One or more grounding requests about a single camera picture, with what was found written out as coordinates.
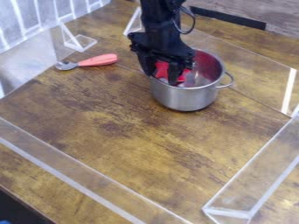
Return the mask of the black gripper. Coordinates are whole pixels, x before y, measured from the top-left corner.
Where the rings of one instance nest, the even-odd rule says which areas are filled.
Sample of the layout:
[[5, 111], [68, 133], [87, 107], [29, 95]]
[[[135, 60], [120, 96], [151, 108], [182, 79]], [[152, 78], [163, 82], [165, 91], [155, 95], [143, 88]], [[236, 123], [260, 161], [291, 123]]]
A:
[[131, 51], [136, 53], [144, 74], [155, 73], [157, 60], [171, 62], [168, 65], [168, 83], [175, 86], [184, 82], [183, 68], [192, 67], [195, 51], [184, 44], [182, 35], [192, 32], [182, 29], [180, 13], [195, 21], [192, 12], [183, 7], [186, 0], [140, 0], [141, 23], [144, 32], [131, 32]]

